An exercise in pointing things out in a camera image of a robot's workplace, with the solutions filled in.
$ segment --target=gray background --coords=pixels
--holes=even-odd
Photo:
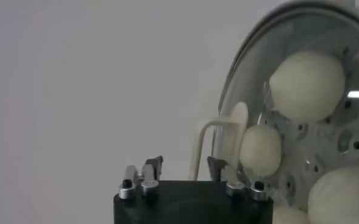
[[[196,123],[283,1],[0,0],[0,224],[112,223],[125,166],[157,155],[186,179]]]

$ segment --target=white plastic hook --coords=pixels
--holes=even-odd
[[[229,161],[227,161],[234,169],[237,169],[239,163],[239,154],[241,141],[243,140],[244,131],[248,122],[248,108],[243,102],[238,102],[232,111],[230,117],[212,117],[207,122],[201,123],[197,131],[196,140],[193,149],[193,155],[190,164],[189,180],[197,180],[199,163],[201,160],[202,145],[204,142],[205,132],[210,126],[220,126],[228,128],[229,131],[235,133],[235,140],[231,150]]]

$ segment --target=clear dome lid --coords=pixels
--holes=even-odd
[[[273,99],[271,76],[299,52],[329,55],[343,67],[341,97],[333,111],[318,121],[289,118]],[[238,102],[247,104],[247,128],[261,124],[275,128],[282,145],[281,163],[273,175],[256,177],[244,166],[238,171],[250,180],[261,179],[275,204],[306,211],[309,191],[320,177],[359,165],[359,12],[325,2],[295,2],[273,11],[239,50],[222,92],[219,115],[229,116]],[[317,110],[314,107],[309,113]],[[215,129],[213,156],[221,157],[228,139],[223,129]]]

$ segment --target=cream-colored ball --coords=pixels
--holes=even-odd
[[[272,213],[272,224],[309,224],[308,215],[290,207],[275,208]]]
[[[345,167],[321,177],[308,199],[311,224],[359,223],[359,167]]]
[[[330,55],[299,52],[273,73],[269,84],[275,109],[298,122],[331,115],[344,92],[341,63]]]
[[[275,128],[257,125],[244,134],[240,162],[255,175],[272,175],[281,162],[281,140]]]

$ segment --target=screw hole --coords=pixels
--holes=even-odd
[[[130,179],[123,180],[123,188],[131,188],[132,187],[132,181]]]
[[[343,55],[347,55],[349,53],[349,48],[348,47],[345,47],[342,51],[342,54]]]
[[[351,101],[346,101],[345,103],[344,103],[344,107],[345,107],[345,109],[348,109],[348,108],[350,108],[351,107]]]
[[[354,148],[355,148],[356,150],[359,150],[359,142],[354,142]]]
[[[261,181],[255,182],[255,189],[259,191],[263,191],[265,189],[265,184]]]

